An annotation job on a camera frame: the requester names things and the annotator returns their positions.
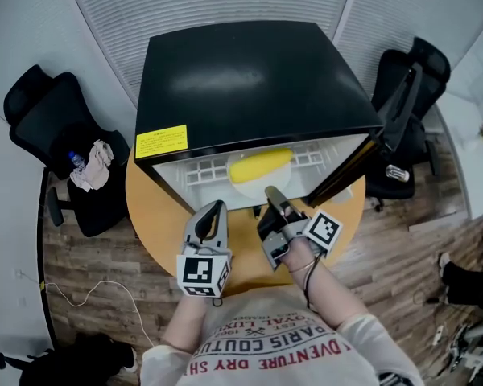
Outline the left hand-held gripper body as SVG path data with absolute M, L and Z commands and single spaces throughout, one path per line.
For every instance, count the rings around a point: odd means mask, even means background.
M 228 248 L 185 244 L 176 258 L 178 286 L 189 297 L 220 298 L 231 272 L 231 261 Z

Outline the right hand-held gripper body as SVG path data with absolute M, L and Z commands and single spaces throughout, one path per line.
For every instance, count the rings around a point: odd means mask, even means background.
M 289 252 L 290 243 L 300 237 L 308 239 L 315 256 L 326 257 L 342 230 L 342 223 L 319 210 L 313 217 L 287 209 L 280 213 L 268 209 L 257 226 L 262 250 L 275 271 Z

